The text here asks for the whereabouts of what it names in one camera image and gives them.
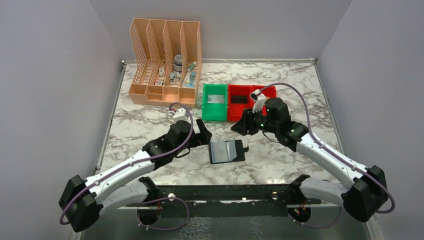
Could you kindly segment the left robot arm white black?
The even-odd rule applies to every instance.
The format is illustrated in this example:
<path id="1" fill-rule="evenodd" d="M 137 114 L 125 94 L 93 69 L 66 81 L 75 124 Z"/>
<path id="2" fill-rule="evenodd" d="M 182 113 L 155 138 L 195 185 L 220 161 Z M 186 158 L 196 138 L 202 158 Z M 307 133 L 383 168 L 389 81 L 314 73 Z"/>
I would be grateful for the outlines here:
<path id="1" fill-rule="evenodd" d="M 113 168 L 87 178 L 70 178 L 58 202 L 62 209 L 60 224 L 70 225 L 78 233 L 91 227 L 108 210 L 139 202 L 147 206 L 155 203 L 157 188 L 152 181 L 129 183 L 171 163 L 185 149 L 208 145 L 212 133 L 201 119 L 196 123 L 198 133 L 189 122 L 178 120 L 166 134 L 148 141 L 135 155 Z"/>

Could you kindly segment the light blue card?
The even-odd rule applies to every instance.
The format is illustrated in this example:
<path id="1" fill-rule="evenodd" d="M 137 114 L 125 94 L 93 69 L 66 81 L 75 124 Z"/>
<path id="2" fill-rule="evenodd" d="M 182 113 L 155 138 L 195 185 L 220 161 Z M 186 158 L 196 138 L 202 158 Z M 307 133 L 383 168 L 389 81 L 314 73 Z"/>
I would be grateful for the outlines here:
<path id="1" fill-rule="evenodd" d="M 229 163 L 237 157 L 235 141 L 213 142 L 210 150 L 213 164 Z"/>

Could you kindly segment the green plastic bin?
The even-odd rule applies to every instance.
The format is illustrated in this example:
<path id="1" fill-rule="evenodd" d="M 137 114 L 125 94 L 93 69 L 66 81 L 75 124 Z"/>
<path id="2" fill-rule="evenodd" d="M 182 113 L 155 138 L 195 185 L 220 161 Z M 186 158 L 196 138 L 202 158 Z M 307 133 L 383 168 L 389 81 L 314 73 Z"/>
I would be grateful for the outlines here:
<path id="1" fill-rule="evenodd" d="M 225 95 L 226 102 L 224 104 L 207 103 L 208 95 Z M 228 113 L 228 85 L 227 84 L 209 84 L 203 85 L 202 92 L 202 114 L 204 121 L 227 121 Z"/>

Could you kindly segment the black leather card holder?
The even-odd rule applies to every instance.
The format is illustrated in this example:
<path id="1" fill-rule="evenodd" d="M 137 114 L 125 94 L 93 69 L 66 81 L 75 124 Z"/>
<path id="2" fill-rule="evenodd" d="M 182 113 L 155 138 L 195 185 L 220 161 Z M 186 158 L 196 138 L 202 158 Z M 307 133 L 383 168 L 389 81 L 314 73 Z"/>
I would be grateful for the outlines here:
<path id="1" fill-rule="evenodd" d="M 236 152 L 237 152 L 237 157 L 231 161 L 231 162 L 225 162 L 225 163 L 232 163 L 232 162 L 243 162 L 246 160 L 245 157 L 245 153 L 249 151 L 249 146 L 244 147 L 242 140 L 237 139 L 237 140 L 228 140 L 228 141 L 224 141 L 224 142 L 229 142 L 229 141 L 235 141 L 235 147 L 236 147 Z M 211 154 L 211 143 L 209 143 L 208 145 L 208 151 L 209 151 L 209 162 L 210 164 L 220 164 L 220 163 L 212 163 L 212 154 Z"/>

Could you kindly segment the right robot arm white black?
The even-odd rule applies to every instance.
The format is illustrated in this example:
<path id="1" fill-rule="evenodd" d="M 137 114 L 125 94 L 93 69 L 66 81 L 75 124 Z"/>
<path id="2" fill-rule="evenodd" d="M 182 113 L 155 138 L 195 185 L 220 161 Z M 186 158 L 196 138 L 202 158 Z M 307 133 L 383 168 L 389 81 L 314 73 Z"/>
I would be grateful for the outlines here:
<path id="1" fill-rule="evenodd" d="M 367 167 L 325 144 L 309 128 L 291 119 L 288 106 L 280 98 L 265 101 L 266 114 L 247 108 L 231 130 L 242 135 L 272 133 L 277 141 L 332 174 L 339 182 L 331 183 L 303 175 L 288 190 L 289 199 L 300 204 L 306 199 L 329 202 L 355 220 L 367 222 L 378 213 L 389 195 L 385 172 L 378 166 Z"/>

